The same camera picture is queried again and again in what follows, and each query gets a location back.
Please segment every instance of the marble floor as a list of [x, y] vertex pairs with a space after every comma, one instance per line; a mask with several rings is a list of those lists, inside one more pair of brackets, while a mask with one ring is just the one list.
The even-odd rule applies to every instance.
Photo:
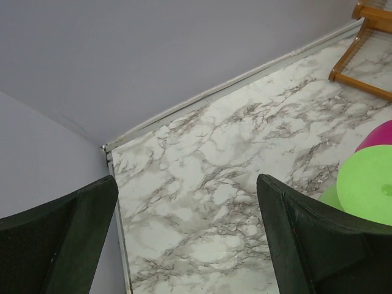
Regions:
[[258, 174], [318, 197], [362, 139], [392, 117], [388, 102], [328, 81], [351, 41], [113, 151], [135, 294], [279, 293]]

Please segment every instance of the wooden drying rack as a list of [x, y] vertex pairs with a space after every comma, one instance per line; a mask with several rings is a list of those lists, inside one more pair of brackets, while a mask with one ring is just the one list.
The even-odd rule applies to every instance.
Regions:
[[338, 81], [392, 101], [392, 92], [342, 74], [346, 65], [352, 60], [374, 31], [392, 34], [392, 12], [384, 10], [383, 8], [375, 8], [375, 3], [377, 4], [377, 7], [384, 7], [387, 0], [360, 0], [356, 4], [352, 17], [357, 20], [362, 17], [365, 17], [365, 19], [360, 31], [355, 37], [355, 40], [349, 49], [343, 54], [342, 58], [333, 67], [329, 79], [330, 81]]

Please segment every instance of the white baseboard trim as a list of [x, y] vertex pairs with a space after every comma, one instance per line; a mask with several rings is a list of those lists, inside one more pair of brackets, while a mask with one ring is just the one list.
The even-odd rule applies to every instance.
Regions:
[[130, 131], [126, 132], [124, 135], [120, 136], [116, 140], [106, 144], [105, 148], [107, 152], [114, 150], [115, 148], [128, 143], [129, 141], [140, 137], [154, 129], [157, 129], [176, 118], [179, 118], [186, 113], [191, 112], [199, 108], [200, 106], [210, 103], [220, 97], [223, 97], [239, 88], [242, 88], [253, 81], [259, 80], [266, 75], [269, 75], [283, 67], [286, 67], [302, 58], [305, 58], [315, 52], [325, 48], [339, 40], [351, 36], [358, 32], [363, 20], [358, 20], [353, 23], [344, 26], [337, 31], [328, 34], [315, 42], [306, 45], [305, 47], [295, 50], [287, 55], [283, 55], [273, 61], [270, 61], [262, 66], [258, 66], [242, 75], [239, 75], [225, 83], [222, 83], [216, 87], [213, 87], [207, 91], [196, 95], [195, 97], [180, 103], [159, 115], [139, 124]]

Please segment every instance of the lime green cylinder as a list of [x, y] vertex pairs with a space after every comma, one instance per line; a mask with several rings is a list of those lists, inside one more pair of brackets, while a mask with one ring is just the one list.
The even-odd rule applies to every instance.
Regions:
[[347, 213], [392, 225], [392, 145], [371, 146], [349, 157], [336, 190]]
[[332, 186], [327, 188], [327, 190], [325, 190], [324, 193], [321, 194], [318, 200], [324, 204], [332, 206], [333, 208], [344, 211], [341, 202], [339, 201], [339, 197], [337, 196], [336, 184], [333, 184]]

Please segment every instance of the pink plastic object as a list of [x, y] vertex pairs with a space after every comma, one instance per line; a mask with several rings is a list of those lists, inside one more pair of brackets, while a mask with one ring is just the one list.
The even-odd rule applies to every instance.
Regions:
[[362, 143], [357, 147], [355, 152], [375, 145], [392, 145], [392, 121], [387, 121], [376, 127]]

